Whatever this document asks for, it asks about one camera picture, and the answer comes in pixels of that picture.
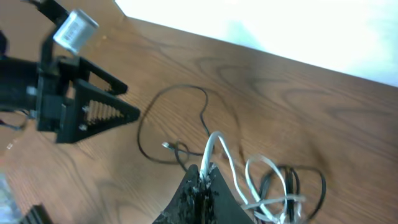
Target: white cable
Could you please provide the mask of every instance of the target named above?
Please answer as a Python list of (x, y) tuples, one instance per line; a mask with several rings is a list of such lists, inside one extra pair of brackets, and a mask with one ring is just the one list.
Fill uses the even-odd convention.
[[(253, 183), (251, 182), (250, 179), (250, 175), (249, 175), (249, 166), (250, 163), (253, 161), (262, 161), (265, 162), (266, 164), (268, 164), (273, 170), (274, 172), (278, 175), (278, 177), (280, 178), (280, 181), (282, 181), (282, 185), (284, 187), (284, 195), (285, 197), (287, 196), (287, 192), (286, 192), (286, 184), (285, 184), (285, 180), (284, 177), (282, 176), (282, 174), (280, 173), (278, 167), (267, 157), (263, 156), (263, 155), (258, 155), (257, 157), (252, 157), (251, 159), (248, 159), (247, 163), (246, 163), (246, 168), (244, 171), (244, 174), (246, 176), (246, 183), (248, 183), (248, 187), (251, 191), (251, 195), (254, 197), (254, 199), (256, 200), (256, 202), (260, 201), (261, 198), (259, 196), (259, 194), (256, 191), (255, 186), (253, 185)], [(285, 203), (284, 203), (284, 209), (283, 211), (276, 216), (274, 216), (267, 208), (265, 205), (260, 205), (260, 209), (261, 211), (264, 213), (264, 215), (268, 218), (268, 220), (265, 220), (266, 222), (274, 222), (277, 223), (280, 221), (281, 215), (284, 214), (287, 210), (287, 200), (285, 198)]]
[[(211, 154), (213, 152), (213, 148), (215, 145), (215, 141), (217, 140), (217, 138), (220, 140), (221, 144), (223, 145), (223, 149), (229, 159), (229, 164), (231, 166), (231, 170), (232, 170), (232, 176), (233, 176), (233, 180), (234, 180), (234, 184), (236, 187), (236, 190), (238, 191), (239, 196), (242, 198), (243, 202), (246, 204), (243, 206), (244, 209), (249, 209), (249, 208), (254, 208), (254, 207), (258, 207), (260, 206), (261, 211), (264, 213), (261, 214), (257, 211), (254, 211), (254, 215), (256, 217), (258, 217), (259, 219), (265, 221), (265, 222), (273, 222), (273, 223), (283, 223), (285, 218), (286, 218), (286, 210), (287, 210), (287, 200), (296, 200), (296, 201), (303, 201), (305, 200), (305, 198), (303, 196), (300, 195), (287, 195), (287, 191), (286, 191), (286, 184), (285, 184), (285, 180), (282, 176), (282, 174), (280, 173), (280, 170), (278, 169), (278, 167), (267, 157), (262, 156), (262, 155), (258, 155), (257, 157), (253, 157), (251, 159), (249, 159), (246, 163), (246, 168), (245, 168), (245, 176), (246, 176), (246, 182), (248, 184), (248, 187), (251, 191), (252, 196), (254, 197), (254, 199), (256, 200), (257, 203), (254, 204), (249, 204), (247, 198), (244, 196), (244, 194), (242, 193), (241, 189), (239, 188), (238, 185), (238, 180), (236, 178), (236, 171), (235, 171), (235, 166), (234, 166), (234, 162), (233, 159), (231, 157), (231, 154), (229, 153), (229, 149), (228, 146), (224, 140), (224, 136), (219, 132), (219, 131), (215, 131), (213, 132), (210, 137), (209, 140), (207, 141), (206, 144), (206, 148), (205, 151), (203, 153), (203, 159), (201, 161), (201, 167), (200, 167), (200, 179), (204, 182), (208, 181), (208, 172), (209, 172), (209, 165), (210, 165), (210, 159), (211, 159)], [(268, 199), (268, 200), (261, 200), (260, 196), (258, 195), (255, 186), (253, 185), (253, 183), (251, 182), (250, 179), (250, 175), (249, 175), (249, 165), (251, 162), (253, 161), (262, 161), (265, 162), (266, 164), (268, 164), (273, 170), (274, 172), (278, 175), (278, 177), (280, 178), (280, 180), (282, 181), (282, 185), (284, 188), (284, 197), (281, 198), (277, 198), (277, 199)], [(276, 202), (285, 202), (284, 203), (284, 208), (282, 210), (282, 212), (280, 214), (277, 214), (276, 216), (273, 215), (267, 208), (266, 208), (266, 204), (271, 204), (271, 203), (276, 203)]]
[(286, 197), (280, 197), (276, 199), (264, 199), (260, 200), (253, 204), (242, 205), (241, 208), (243, 210), (260, 207), (260, 205), (269, 205), (272, 203), (283, 202), (284, 200), (294, 200), (295, 202), (303, 202), (305, 201), (305, 197), (302, 195), (288, 194)]
[(238, 180), (236, 178), (235, 165), (232, 160), (231, 154), (229, 153), (228, 146), (224, 140), (223, 134), (219, 131), (213, 132), (210, 135), (209, 140), (207, 141), (205, 152), (203, 153), (203, 159), (201, 161), (201, 166), (200, 166), (200, 178), (202, 181), (205, 182), (206, 178), (209, 174), (208, 170), (209, 170), (209, 165), (210, 165), (211, 153), (213, 152), (214, 144), (215, 144), (215, 141), (217, 140), (217, 138), (220, 140), (221, 144), (223, 145), (224, 151), (225, 151), (226, 155), (228, 156), (229, 164), (231, 165), (232, 176), (234, 179), (235, 188), (238, 191), (239, 196), (241, 196), (243, 202), (245, 204), (248, 204), (249, 202), (248, 202), (247, 198), (244, 196), (241, 189), (239, 188)]

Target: black mount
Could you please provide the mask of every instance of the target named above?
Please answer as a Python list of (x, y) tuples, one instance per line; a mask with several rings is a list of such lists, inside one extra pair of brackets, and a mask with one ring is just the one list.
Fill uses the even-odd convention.
[[(54, 0), (34, 2), (56, 28), (42, 44), (40, 62), (5, 56), (7, 39), (0, 31), (0, 110), (27, 110), (38, 131), (54, 131), (57, 143), (73, 143), (138, 119), (140, 111), (115, 96), (127, 85), (82, 57), (53, 57), (53, 35), (68, 17)], [(96, 75), (108, 84), (89, 83)], [(75, 96), (69, 98), (70, 83)]]

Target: white wall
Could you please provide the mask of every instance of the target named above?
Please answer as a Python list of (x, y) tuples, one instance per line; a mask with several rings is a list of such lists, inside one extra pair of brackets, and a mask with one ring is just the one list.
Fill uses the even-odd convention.
[(398, 86), (395, 0), (116, 0), (129, 17)]

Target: wooden table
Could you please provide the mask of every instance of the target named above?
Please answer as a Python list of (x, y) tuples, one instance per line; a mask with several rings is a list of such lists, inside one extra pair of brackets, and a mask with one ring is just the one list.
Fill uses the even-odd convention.
[[(228, 106), (211, 93), (205, 121), (211, 131), (224, 133), (240, 173), (244, 160), (259, 153), (325, 173), (326, 200), (314, 223), (397, 221), (396, 88), (127, 18), (86, 57), (126, 82), (122, 99), (142, 110), (170, 85), (216, 90)], [(164, 95), (142, 130), (144, 149), (173, 159), (160, 144), (182, 139), (192, 151), (203, 151), (203, 103), (198, 90)], [(6, 154), (22, 211), (43, 203), (59, 224), (152, 223), (184, 173), (145, 159), (136, 131), (133, 123), (78, 144), (55, 145), (52, 134), (31, 125)], [(236, 195), (220, 147), (213, 157)], [(257, 164), (251, 171), (258, 181), (268, 169)], [(300, 176), (309, 212), (320, 181), (311, 173)]]

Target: table surface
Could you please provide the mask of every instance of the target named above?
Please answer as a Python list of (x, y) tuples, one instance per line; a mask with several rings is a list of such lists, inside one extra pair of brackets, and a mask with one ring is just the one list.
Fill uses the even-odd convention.
[[(142, 110), (170, 85), (216, 90), (205, 121), (226, 136), (239, 173), (255, 154), (325, 173), (326, 200), (314, 223), (397, 220), (396, 88), (127, 18), (86, 57), (126, 82), (129, 91), (121, 98)], [(203, 103), (197, 90), (164, 95), (144, 123), (147, 153), (173, 159), (160, 144), (176, 139), (203, 151)], [(55, 145), (53, 134), (30, 125), (6, 154), (9, 184), (22, 211), (43, 203), (55, 223), (152, 223), (184, 173), (145, 159), (136, 131), (132, 123), (77, 144)], [(213, 157), (237, 195), (219, 146)], [(200, 161), (192, 157), (190, 163)], [(254, 180), (267, 170), (254, 165)], [(299, 175), (309, 212), (320, 181), (311, 173)]]

